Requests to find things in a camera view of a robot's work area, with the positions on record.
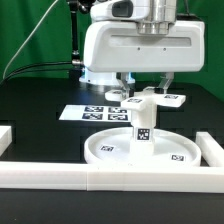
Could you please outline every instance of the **sticker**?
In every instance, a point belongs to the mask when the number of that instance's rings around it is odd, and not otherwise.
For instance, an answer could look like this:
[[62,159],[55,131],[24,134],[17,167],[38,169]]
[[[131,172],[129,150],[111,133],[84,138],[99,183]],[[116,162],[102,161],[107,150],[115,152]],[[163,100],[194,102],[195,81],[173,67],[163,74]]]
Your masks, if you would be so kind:
[[85,107],[85,112],[103,112],[103,107],[95,107],[95,106],[90,106],[90,107]]
[[102,120],[103,114],[84,113],[82,119],[86,120]]
[[106,152],[112,152],[114,150],[115,147],[113,146],[107,146],[107,145],[103,145],[100,150],[101,151],[106,151]]
[[131,111],[112,106],[66,105],[59,120],[130,122]]
[[178,96],[175,96],[175,95],[166,95],[164,98],[176,100],[178,98]]
[[140,102],[142,102],[142,100],[139,100],[139,99],[130,99],[127,102],[129,102],[129,103],[140,103]]
[[127,115],[119,115],[119,114],[109,114],[108,120],[109,121],[127,121],[128,116]]
[[155,88],[154,88],[154,87],[147,87],[147,88],[144,89],[144,90],[146,90],[146,91],[152,91],[152,90],[155,90]]
[[149,141],[150,139],[150,129],[138,129],[137,140],[138,141]]
[[186,157],[185,156],[181,156],[181,155],[171,155],[171,160],[184,162],[186,160]]
[[116,90],[116,91],[113,91],[113,94],[122,94],[122,91]]
[[128,111],[121,109],[119,107],[109,107],[109,113],[115,113],[115,114],[127,114]]

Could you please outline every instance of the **black cable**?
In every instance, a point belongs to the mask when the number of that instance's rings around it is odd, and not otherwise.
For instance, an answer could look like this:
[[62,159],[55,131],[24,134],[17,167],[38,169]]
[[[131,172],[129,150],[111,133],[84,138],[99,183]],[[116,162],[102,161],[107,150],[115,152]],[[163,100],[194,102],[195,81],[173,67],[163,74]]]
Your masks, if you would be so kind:
[[188,0],[184,0],[185,12],[187,15],[190,15]]
[[0,85],[3,85],[6,81],[8,81],[10,78],[19,75],[19,74],[23,74],[23,73],[31,73],[31,72],[48,72],[48,71],[68,71],[70,69],[74,69],[74,68],[62,68],[62,69],[34,69],[34,70],[27,70],[30,68],[36,68],[36,67],[42,67],[42,66],[58,66],[58,65],[72,65],[71,62],[46,62],[46,63],[37,63],[37,64],[32,64],[32,65],[27,65],[21,68],[18,68],[14,71],[12,71],[9,75],[6,76],[5,79],[3,79],[0,82]]
[[16,70],[10,72],[7,76],[17,73],[17,72],[20,72],[20,71],[24,71],[29,68],[36,68],[36,67],[43,67],[43,66],[71,65],[71,64],[72,63],[70,61],[35,63],[35,64],[26,65],[26,66],[17,68]]

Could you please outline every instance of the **black table surface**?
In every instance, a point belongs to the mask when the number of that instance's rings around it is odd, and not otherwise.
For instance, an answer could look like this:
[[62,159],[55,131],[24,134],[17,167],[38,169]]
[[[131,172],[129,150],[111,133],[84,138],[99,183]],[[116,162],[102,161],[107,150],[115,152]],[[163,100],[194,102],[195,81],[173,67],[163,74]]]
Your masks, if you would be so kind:
[[[141,89],[148,83],[137,83]],[[173,84],[187,100],[179,109],[158,107],[157,128],[195,140],[208,131],[224,145],[224,103],[194,84]],[[85,163],[85,140],[128,123],[59,121],[65,105],[119,106],[104,93],[69,79],[16,78],[0,87],[0,125],[13,143],[1,161]],[[0,189],[0,223],[223,223],[224,194],[86,192]]]

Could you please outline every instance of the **cable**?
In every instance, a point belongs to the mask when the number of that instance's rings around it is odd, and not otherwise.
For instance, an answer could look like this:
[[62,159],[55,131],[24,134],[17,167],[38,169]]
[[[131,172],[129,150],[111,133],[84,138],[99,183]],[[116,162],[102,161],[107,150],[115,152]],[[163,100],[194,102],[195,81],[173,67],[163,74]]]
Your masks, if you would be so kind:
[[42,67],[42,66],[58,66],[58,65],[72,65],[72,62],[70,62],[70,61],[59,61],[59,62],[44,62],[44,63],[36,63],[36,64],[31,64],[31,65],[26,65],[26,66],[17,68],[16,70],[9,73],[9,75],[24,71],[24,70],[29,69],[29,68],[36,68],[36,67]]
[[44,15],[42,16],[42,18],[40,19],[40,21],[38,22],[38,24],[36,25],[36,27],[33,29],[33,31],[30,33],[30,35],[28,36],[28,38],[24,41],[24,43],[21,45],[21,47],[18,49],[18,51],[15,53],[15,55],[11,58],[11,60],[9,61],[9,63],[6,65],[4,73],[3,73],[3,80],[6,78],[6,72],[8,70],[8,68],[10,67],[10,65],[12,64],[12,62],[15,60],[15,58],[18,56],[18,54],[21,52],[21,50],[25,47],[25,45],[28,43],[28,41],[31,39],[31,37],[33,36],[33,34],[37,31],[37,29],[40,27],[41,23],[43,22],[43,20],[46,18],[46,16],[49,14],[49,12],[51,11],[51,9],[56,5],[56,3],[59,0],[55,0],[51,6],[48,8],[48,10],[44,13]]
[[188,0],[184,0],[185,11],[187,15],[190,15]]
[[3,85],[6,81],[8,81],[10,78],[16,76],[16,75],[20,75],[20,74],[24,74],[24,73],[32,73],[32,72],[52,72],[52,71],[68,71],[71,68],[61,68],[61,69],[34,69],[34,70],[28,70],[28,71],[21,71],[21,72],[17,72],[17,73],[13,73],[11,75],[8,75],[5,79],[3,79],[0,82],[0,86]]

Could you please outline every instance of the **green wall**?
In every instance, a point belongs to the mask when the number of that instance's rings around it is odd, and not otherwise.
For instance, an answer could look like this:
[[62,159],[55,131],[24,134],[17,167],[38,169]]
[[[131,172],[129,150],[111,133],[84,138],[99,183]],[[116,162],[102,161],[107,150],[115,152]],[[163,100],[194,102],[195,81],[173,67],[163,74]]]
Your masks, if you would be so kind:
[[[0,73],[23,43],[53,0],[0,0]],[[178,12],[183,1],[178,0]],[[191,13],[206,23],[205,66],[197,73],[179,73],[176,82],[197,83],[224,101],[224,12],[223,0],[189,0]],[[85,32],[90,19],[79,15],[81,55]],[[37,33],[14,61],[9,71],[36,62],[67,61],[71,55],[70,12],[66,0],[60,0]],[[66,77],[65,72],[40,74],[46,77]],[[159,74],[137,74],[137,80],[159,80]]]

